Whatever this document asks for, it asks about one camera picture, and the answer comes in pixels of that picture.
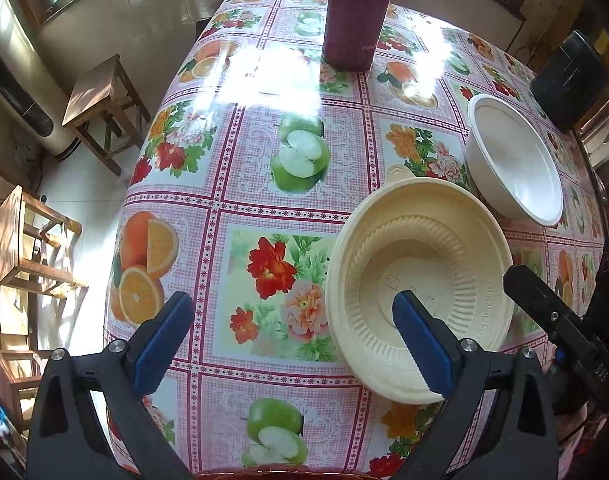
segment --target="pink plaid pattern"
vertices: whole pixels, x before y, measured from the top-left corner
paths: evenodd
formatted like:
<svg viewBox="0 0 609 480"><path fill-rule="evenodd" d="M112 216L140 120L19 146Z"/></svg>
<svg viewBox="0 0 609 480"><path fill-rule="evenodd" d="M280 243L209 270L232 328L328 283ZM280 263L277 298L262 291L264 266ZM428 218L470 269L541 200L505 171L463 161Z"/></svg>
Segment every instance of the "pink plaid pattern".
<svg viewBox="0 0 609 480"><path fill-rule="evenodd" d="M390 453L393 440L381 419L391 403L371 394L341 360L245 359L218 350L222 291L236 286L226 274L232 232L333 238L361 200L384 184L392 156L385 138L391 123L432 131L436 140L449 144L457 160L464 160L469 127L466 100L459 90L462 84L494 93L517 106L554 156L563 182L567 223L543 228L529 221L499 221L514 258L539 267L542 278L552 287L559 277L561 252L566 251L573 266L569 277L573 307L582 313L586 309L582 290L584 287L586 292L591 286L582 270L583 262L592 262L595 272L603 243L589 174L578 146L540 114L529 95L525 77L533 73L515 60L510 65L494 46L490 46L493 60L486 59L468 41L466 31L395 6L395 14L385 22L417 40L419 56L379 49L369 73L347 75L347 89L340 93L321 92L315 74L291 73L283 60L293 54L293 48L320 50L322 35L300 36L294 27L302 12L324 16L324 4L314 0L225 0L216 16L232 9L249 10L262 19L251 28L222 27L199 39L183 63L202 46L226 38L240 44L226 73L210 86L200 80L181 83L175 76L160 107L183 100L206 102L208 109L224 107L209 154L200 159L207 164L206 171L183 173L177 178L167 169L155 178L146 176L128 190L120 224L121 235L131 215L149 211L172 225L180 240L174 266L160 279L166 298L183 290L194 298L196 308L194 325L167 375L177 385L173 398L165 399L169 401L166 405L177 409L176 448L193 472L240 466L241 454L251 446L244 420L249 406L254 400L270 397L292 403L304 415L307 466L367 470L370 460ZM431 64L422 63L422 56L433 59L437 50L432 41L443 35L451 38L449 46L461 56L470 74L459 73L448 63L444 73L426 72ZM404 102L389 82L378 81L390 62L412 67L421 82L429 78L435 106ZM516 88L522 101L498 93L483 64ZM302 194L278 190L268 168L270 158L281 147L278 124L285 111L318 115L325 124L325 142L331 151L326 178ZM114 318L108 292L105 342L129 338L135 328ZM515 317L504 349L515 352L524 344L535 348L541 361L552 351L540 331ZM469 460L488 410L489 399L485 397L453 466ZM129 464L123 444L115 438L112 444L119 462Z"/></svg>

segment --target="wooden chair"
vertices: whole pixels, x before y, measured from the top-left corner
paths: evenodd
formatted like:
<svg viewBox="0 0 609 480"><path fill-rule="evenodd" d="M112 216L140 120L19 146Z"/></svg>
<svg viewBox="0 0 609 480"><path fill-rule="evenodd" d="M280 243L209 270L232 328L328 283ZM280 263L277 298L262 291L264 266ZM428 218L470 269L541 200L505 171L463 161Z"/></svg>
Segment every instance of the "wooden chair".
<svg viewBox="0 0 609 480"><path fill-rule="evenodd" d="M126 89L126 96L118 96L118 79ZM132 106L137 107L135 126L124 113ZM104 147L95 141L85 124L95 116L102 117L107 123ZM116 176L120 176L122 169L113 157L133 145L142 147L144 139L142 118L146 122L151 121L149 111L120 64L120 55L116 54L76 81L64 113L62 126L72 129L105 166ZM123 139L112 149L111 133L113 132L120 139L122 137L120 128L126 132L128 139Z"/></svg>
<svg viewBox="0 0 609 480"><path fill-rule="evenodd" d="M49 358L50 354L50 350L0 350L0 400L9 419L19 431L28 430L31 425L30 418L25 419L20 400L31 399L38 394L43 359ZM23 360L30 361L30 376L23 377L22 367L13 365L13 362Z"/></svg>
<svg viewBox="0 0 609 480"><path fill-rule="evenodd" d="M49 222L40 229L25 223L25 208L47 218ZM49 234L48 231L58 224L61 226L62 236ZM82 225L47 207L23 192L20 186L16 186L0 206L0 285L56 298L65 298L68 292L65 289L70 286L88 286L85 280L76 278L70 268L62 270L46 264L46 245L60 248L65 240L68 240L68 230L80 234ZM37 258L37 261L24 257L23 234L40 242L41 257ZM68 265L70 262L68 243L64 243L64 249L67 256L65 263ZM19 278L17 276L19 272L27 272L29 279ZM38 277L43 278L42 282L38 281Z"/></svg>

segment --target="red flower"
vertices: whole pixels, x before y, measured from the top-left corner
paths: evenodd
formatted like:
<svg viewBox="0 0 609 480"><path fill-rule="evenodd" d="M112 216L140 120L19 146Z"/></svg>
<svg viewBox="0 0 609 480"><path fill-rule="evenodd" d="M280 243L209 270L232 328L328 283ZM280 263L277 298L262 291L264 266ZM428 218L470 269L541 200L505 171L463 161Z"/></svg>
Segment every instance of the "red flower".
<svg viewBox="0 0 609 480"><path fill-rule="evenodd" d="M462 94L463 97L467 99L467 101L470 101L473 97L473 92L471 91L471 89L465 86L460 86L460 94Z"/></svg>
<svg viewBox="0 0 609 480"><path fill-rule="evenodd" d="M170 144L169 142L163 142L158 145L155 153L158 155L155 167L159 170L165 170L169 167L172 167L174 170L179 170L184 165L186 158L184 148L176 146L175 144Z"/></svg>
<svg viewBox="0 0 609 480"><path fill-rule="evenodd" d="M148 156L143 155L136 163L134 174L131 177L129 185L133 186L134 184L141 182L149 173L151 173L151 159Z"/></svg>
<svg viewBox="0 0 609 480"><path fill-rule="evenodd" d="M214 32L217 32L218 29L217 27L211 27L209 30L206 30L202 33L202 35L200 36L200 38L206 38L207 36L210 36L211 34L213 34Z"/></svg>
<svg viewBox="0 0 609 480"><path fill-rule="evenodd" d="M294 286L297 270L284 261L286 245L276 242L274 247L267 238L262 237L258 240L258 247L249 252L251 263L247 270L256 279L256 290L260 297L266 300L278 290L287 293Z"/></svg>
<svg viewBox="0 0 609 480"><path fill-rule="evenodd" d="M245 312L240 307L236 308L229 327L235 333L235 340L239 345L247 341L254 341L258 337L258 325L253 322L252 310Z"/></svg>
<svg viewBox="0 0 609 480"><path fill-rule="evenodd" d="M398 455L398 453L389 453L380 458L372 458L369 461L369 475L375 476L376 478L391 476L404 461L405 459Z"/></svg>
<svg viewBox="0 0 609 480"><path fill-rule="evenodd" d="M498 83L497 81L493 82L493 85L496 87L496 90L498 92L500 92L501 94L505 94L510 96L511 92L509 91L509 88L507 88L506 85L502 84L502 83Z"/></svg>

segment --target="tablecloth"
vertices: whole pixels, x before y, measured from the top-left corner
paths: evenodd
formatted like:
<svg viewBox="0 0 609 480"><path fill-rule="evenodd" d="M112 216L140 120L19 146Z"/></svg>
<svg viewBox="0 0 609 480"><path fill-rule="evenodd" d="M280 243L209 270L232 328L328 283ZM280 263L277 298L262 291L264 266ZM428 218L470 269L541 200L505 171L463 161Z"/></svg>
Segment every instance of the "tablecloth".
<svg viewBox="0 0 609 480"><path fill-rule="evenodd" d="M104 338L129 338L176 290L194 298L194 326L144 399L193 472L290 460L382 478L418 442L440 405L390 402L351 375L329 335L328 256L392 163L477 193L463 149L480 92L533 124L563 184L554 228L497 216L514 263L581 314L595 287L603 232L589 173L529 91L533 72L474 34L389 5L370 72L339 73L321 59L327 1L224 0L166 92L124 202ZM551 352L516 310L503 349L525 344L541 361Z"/></svg>

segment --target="plastic bowl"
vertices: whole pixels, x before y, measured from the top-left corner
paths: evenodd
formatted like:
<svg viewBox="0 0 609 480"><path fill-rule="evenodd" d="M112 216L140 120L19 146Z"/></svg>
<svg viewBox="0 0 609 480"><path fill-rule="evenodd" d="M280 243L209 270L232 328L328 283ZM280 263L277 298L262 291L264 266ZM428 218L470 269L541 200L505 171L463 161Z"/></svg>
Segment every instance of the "plastic bowl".
<svg viewBox="0 0 609 480"><path fill-rule="evenodd" d="M442 397L427 387L393 323L394 296L413 290L457 338L496 351L513 312L502 288L510 265L507 240L478 199L396 164L334 245L325 296L331 335L374 392L406 404L436 402Z"/></svg>
<svg viewBox="0 0 609 480"><path fill-rule="evenodd" d="M471 130L465 158L476 187L498 213L555 226L563 214L563 186L534 127L497 97L476 95L467 109Z"/></svg>

